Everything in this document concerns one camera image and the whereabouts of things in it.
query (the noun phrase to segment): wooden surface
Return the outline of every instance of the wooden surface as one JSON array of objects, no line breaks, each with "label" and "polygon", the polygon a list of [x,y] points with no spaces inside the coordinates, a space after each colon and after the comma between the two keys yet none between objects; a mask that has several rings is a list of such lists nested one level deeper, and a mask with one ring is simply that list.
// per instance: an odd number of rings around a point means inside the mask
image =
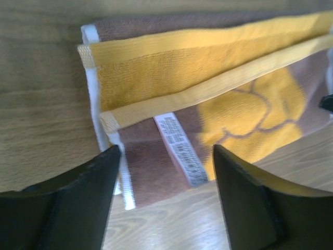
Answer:
[{"label": "wooden surface", "polygon": [[[98,154],[80,26],[121,14],[262,9],[319,10],[332,1],[2,0],[0,191],[54,177]],[[278,150],[263,168],[333,191],[333,126]],[[154,206],[113,209],[104,249],[228,249],[215,183]]]}]

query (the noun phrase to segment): terry cloth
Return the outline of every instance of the terry cloth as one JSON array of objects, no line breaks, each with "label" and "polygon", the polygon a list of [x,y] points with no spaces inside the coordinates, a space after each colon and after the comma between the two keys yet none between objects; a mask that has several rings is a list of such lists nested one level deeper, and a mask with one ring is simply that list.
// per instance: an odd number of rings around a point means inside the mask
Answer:
[{"label": "terry cloth", "polygon": [[[163,16],[136,16],[109,18],[81,27],[84,44],[134,38],[181,29],[227,28],[248,22],[270,19],[278,16],[296,15],[294,12],[236,12],[229,14],[176,14]],[[101,151],[109,147],[108,139],[99,121],[99,87],[95,69],[85,69],[91,101],[91,114]],[[120,194],[117,181],[114,194]]]},{"label": "terry cloth", "polygon": [[213,144],[254,163],[327,126],[318,103],[331,93],[332,23],[323,12],[79,46],[96,71],[103,128],[124,152],[126,208],[188,189],[154,116],[175,113],[209,180]]}]

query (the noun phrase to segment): black plastic piece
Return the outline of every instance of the black plastic piece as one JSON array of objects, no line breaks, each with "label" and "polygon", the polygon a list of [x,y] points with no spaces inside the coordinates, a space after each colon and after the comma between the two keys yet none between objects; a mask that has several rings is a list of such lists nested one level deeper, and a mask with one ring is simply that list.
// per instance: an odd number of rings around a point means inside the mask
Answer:
[{"label": "black plastic piece", "polygon": [[0,249],[100,250],[119,160],[113,146],[50,180],[0,193]]},{"label": "black plastic piece", "polygon": [[324,96],[319,103],[319,108],[333,113],[333,95]]},{"label": "black plastic piece", "polygon": [[292,183],[214,147],[232,250],[333,249],[333,193]]}]

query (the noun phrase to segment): yellow pattern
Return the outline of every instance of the yellow pattern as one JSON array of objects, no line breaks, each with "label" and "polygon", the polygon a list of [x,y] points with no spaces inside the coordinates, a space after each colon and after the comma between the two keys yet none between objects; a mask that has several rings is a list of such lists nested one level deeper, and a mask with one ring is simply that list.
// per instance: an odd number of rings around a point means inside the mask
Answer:
[{"label": "yellow pattern", "polygon": [[[305,109],[305,95],[289,70],[282,68],[201,103],[198,109],[203,121],[199,138],[206,148],[222,142],[254,163],[302,136],[295,121]],[[215,179],[212,156],[204,166],[209,179]]]}]

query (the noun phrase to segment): care label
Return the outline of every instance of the care label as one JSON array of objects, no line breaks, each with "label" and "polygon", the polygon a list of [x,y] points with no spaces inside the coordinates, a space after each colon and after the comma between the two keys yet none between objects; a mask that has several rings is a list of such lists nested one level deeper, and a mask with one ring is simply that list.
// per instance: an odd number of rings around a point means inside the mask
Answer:
[{"label": "care label", "polygon": [[208,182],[206,171],[175,114],[155,116],[154,120],[171,159],[181,167],[190,187]]}]

